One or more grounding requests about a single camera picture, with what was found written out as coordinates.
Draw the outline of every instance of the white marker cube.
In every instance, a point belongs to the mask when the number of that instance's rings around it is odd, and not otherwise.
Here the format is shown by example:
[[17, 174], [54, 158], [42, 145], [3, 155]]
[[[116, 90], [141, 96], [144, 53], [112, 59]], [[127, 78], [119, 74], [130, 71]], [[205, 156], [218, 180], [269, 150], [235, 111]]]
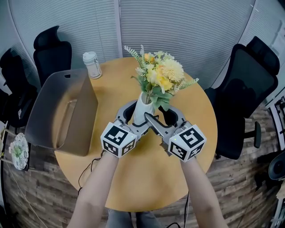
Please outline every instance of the white marker cube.
[[120, 158], [134, 149], [137, 135], [108, 123], [100, 139], [102, 148]]
[[168, 152], [186, 162], [202, 151], [207, 139], [197, 125], [169, 139]]

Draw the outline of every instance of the round wooden table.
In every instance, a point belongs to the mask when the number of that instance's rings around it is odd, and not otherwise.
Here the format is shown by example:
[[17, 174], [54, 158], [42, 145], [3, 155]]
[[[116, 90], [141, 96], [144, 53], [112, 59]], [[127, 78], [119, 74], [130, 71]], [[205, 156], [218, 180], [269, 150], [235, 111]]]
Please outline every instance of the round wooden table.
[[[95, 157], [100, 156], [100, 136], [108, 122], [114, 121], [121, 106], [138, 99], [141, 93], [138, 82], [130, 78], [136, 76], [137, 66], [132, 57], [112, 60], [101, 64], [101, 78], [91, 79], [99, 105], [90, 151], [85, 157], [55, 152], [59, 166], [76, 189], [79, 189], [80, 174]], [[170, 104], [180, 109], [190, 123], [197, 124], [206, 136], [207, 142], [197, 160], [207, 172], [217, 144], [216, 117], [209, 99], [203, 89], [195, 84], [179, 91]], [[159, 114], [159, 120], [164, 123], [162, 113], [157, 110], [155, 114]], [[137, 146], [119, 160], [107, 208], [126, 212], [150, 211], [165, 207], [187, 194], [180, 160], [176, 156], [168, 157], [160, 143], [161, 138], [149, 130]], [[80, 178], [81, 186], [89, 174], [90, 168]]]

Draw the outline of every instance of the white vase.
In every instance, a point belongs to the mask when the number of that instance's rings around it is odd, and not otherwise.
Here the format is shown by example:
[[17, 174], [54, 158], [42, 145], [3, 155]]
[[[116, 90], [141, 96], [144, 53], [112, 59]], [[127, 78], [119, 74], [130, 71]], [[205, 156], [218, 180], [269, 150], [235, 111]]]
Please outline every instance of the white vase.
[[153, 103], [151, 102], [150, 104], [146, 105], [145, 104], [146, 100], [147, 100], [147, 95], [141, 92], [134, 109], [133, 123], [136, 125], [140, 125], [146, 121], [144, 118], [145, 112], [152, 115], [155, 113], [155, 108], [153, 106]]

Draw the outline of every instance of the right arm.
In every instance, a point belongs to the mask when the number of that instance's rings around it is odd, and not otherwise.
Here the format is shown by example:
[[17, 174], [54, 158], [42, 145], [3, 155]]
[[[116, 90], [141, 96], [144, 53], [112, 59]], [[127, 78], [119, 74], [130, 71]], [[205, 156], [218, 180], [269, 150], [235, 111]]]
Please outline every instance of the right arm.
[[200, 228], [228, 228], [216, 193], [195, 158], [181, 167], [188, 185], [189, 197]]

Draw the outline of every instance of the person's leg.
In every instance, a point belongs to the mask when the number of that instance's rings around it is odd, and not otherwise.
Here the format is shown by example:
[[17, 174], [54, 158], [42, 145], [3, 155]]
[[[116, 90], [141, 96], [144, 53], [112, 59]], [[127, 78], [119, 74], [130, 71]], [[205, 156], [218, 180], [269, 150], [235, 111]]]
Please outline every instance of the person's leg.
[[152, 212], [137, 212], [137, 228], [162, 228]]
[[130, 213], [109, 209], [106, 228], [133, 228]]

